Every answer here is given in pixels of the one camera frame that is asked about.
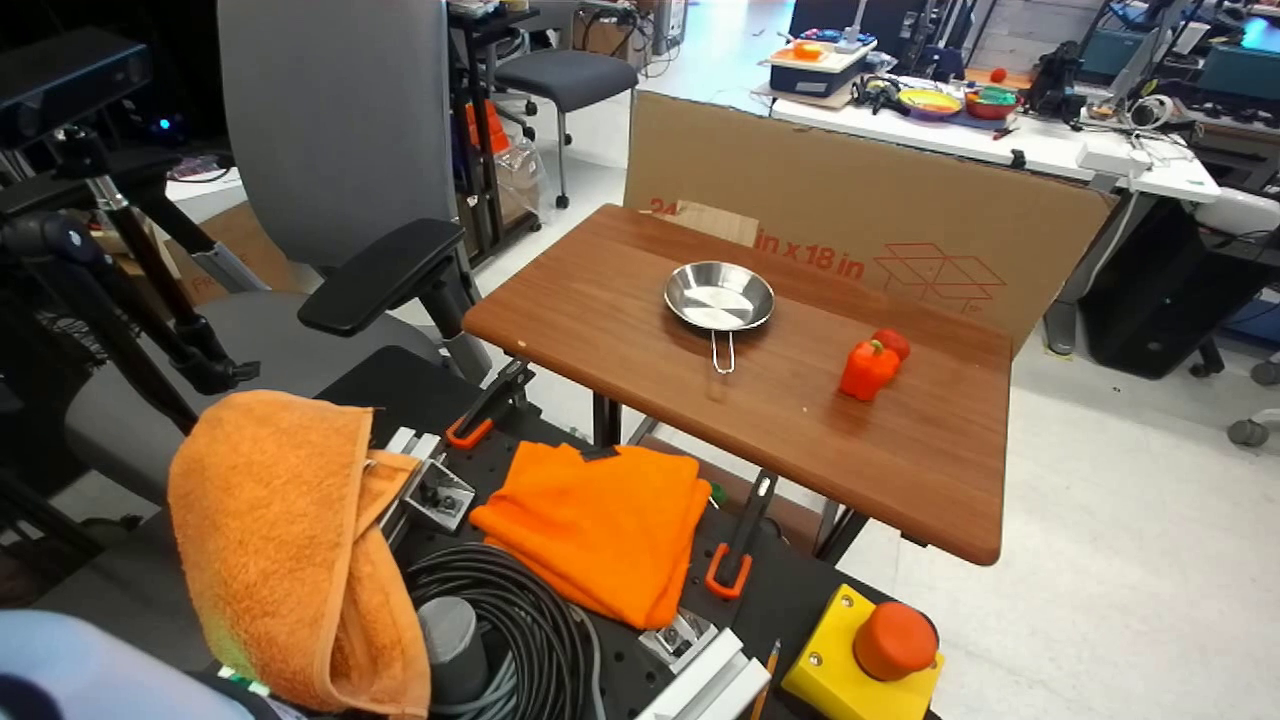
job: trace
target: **orange towel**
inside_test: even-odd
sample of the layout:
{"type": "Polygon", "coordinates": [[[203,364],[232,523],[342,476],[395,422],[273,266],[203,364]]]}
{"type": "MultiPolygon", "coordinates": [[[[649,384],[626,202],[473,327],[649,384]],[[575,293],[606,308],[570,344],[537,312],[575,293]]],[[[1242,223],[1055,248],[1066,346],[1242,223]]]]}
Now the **orange towel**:
{"type": "Polygon", "coordinates": [[[711,497],[695,473],[695,458],[651,449],[583,458],[575,449],[522,442],[473,523],[564,598],[646,630],[670,629],[711,497]]]}
{"type": "Polygon", "coordinates": [[[218,660],[314,711],[430,716],[430,649],[375,515],[415,458],[373,413],[283,391],[212,405],[167,467],[171,530],[218,660]]]}

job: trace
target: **white desk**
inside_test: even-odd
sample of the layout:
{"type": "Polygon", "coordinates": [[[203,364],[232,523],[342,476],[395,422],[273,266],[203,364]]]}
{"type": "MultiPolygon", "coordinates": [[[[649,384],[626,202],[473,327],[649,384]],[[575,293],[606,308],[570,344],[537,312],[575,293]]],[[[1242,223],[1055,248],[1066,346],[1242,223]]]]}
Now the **white desk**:
{"type": "Polygon", "coordinates": [[[1017,166],[1017,155],[1020,155],[1020,166],[1038,176],[1060,176],[1081,183],[1113,181],[1115,186],[1130,186],[1134,190],[1130,208],[1109,221],[1109,229],[1097,237],[1097,245],[1083,250],[1083,258],[1078,263],[1078,271],[1066,280],[1060,294],[1046,312],[1046,344],[1066,354],[1078,352],[1081,294],[1091,288],[1097,271],[1130,238],[1140,214],[1156,199],[1216,202],[1220,197],[1201,155],[1177,134],[1135,141],[1135,151],[1143,155],[1148,172],[1100,176],[1097,166],[1083,165],[1083,144],[1091,141],[1115,144],[1121,133],[1104,133],[1104,129],[1072,133],[1067,125],[1046,125],[1046,118],[1020,114],[1012,133],[998,141],[994,129],[973,129],[954,118],[912,118],[890,107],[830,113],[797,100],[774,100],[774,114],[805,129],[847,133],[882,144],[899,144],[899,146],[920,146],[920,151],[939,151],[939,155],[962,155],[962,161],[999,165],[999,166],[1017,166]]]}
{"type": "MultiPolygon", "coordinates": [[[[1083,144],[1115,133],[1083,129],[1072,133],[1067,125],[1046,125],[1034,114],[1020,114],[1008,134],[998,141],[994,129],[954,125],[954,118],[918,118],[899,113],[867,113],[867,107],[811,107],[797,100],[774,104],[775,118],[805,125],[805,129],[830,129],[847,133],[882,144],[904,144],[920,151],[962,155],[978,165],[1017,165],[1017,151],[1025,155],[1025,166],[1038,176],[1060,176],[1091,183],[1100,181],[1091,166],[1081,165],[1083,144]]],[[[1115,176],[1121,186],[1143,190],[1143,197],[1168,197],[1187,202],[1214,202],[1216,181],[1203,172],[1196,151],[1177,134],[1156,134],[1135,144],[1148,155],[1148,172],[1130,183],[1130,176],[1115,176]]]]}

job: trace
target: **cardboard sheet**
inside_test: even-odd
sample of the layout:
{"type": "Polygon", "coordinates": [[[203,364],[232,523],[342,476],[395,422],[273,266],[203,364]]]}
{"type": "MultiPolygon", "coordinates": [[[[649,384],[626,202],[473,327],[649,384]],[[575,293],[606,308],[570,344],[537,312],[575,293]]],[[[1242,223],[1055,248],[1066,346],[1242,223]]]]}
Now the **cardboard sheet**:
{"type": "Polygon", "coordinates": [[[1109,197],[658,90],[631,104],[629,208],[876,285],[1017,346],[1109,221],[1109,197]]]}

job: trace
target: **chair armrest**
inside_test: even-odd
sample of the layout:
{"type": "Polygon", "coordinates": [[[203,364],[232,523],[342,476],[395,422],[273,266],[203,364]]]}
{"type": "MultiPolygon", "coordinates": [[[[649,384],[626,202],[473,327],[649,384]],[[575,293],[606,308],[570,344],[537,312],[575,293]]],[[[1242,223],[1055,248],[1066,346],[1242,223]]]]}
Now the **chair armrest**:
{"type": "Polygon", "coordinates": [[[450,271],[462,238],[457,223],[413,221],[325,275],[295,316],[309,327],[356,337],[382,312],[419,294],[436,271],[450,271]]]}

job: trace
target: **stainless steel bowl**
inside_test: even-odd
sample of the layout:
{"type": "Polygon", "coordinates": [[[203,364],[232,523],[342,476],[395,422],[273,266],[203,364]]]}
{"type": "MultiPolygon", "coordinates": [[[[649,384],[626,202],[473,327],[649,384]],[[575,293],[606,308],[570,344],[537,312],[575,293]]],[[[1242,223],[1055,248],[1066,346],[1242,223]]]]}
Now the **stainless steel bowl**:
{"type": "Polygon", "coordinates": [[[686,322],[711,332],[711,369],[728,376],[736,373],[732,332],[752,332],[770,322],[775,308],[775,293],[763,275],[740,263],[701,258],[701,263],[679,263],[671,271],[665,302],[686,322]]]}

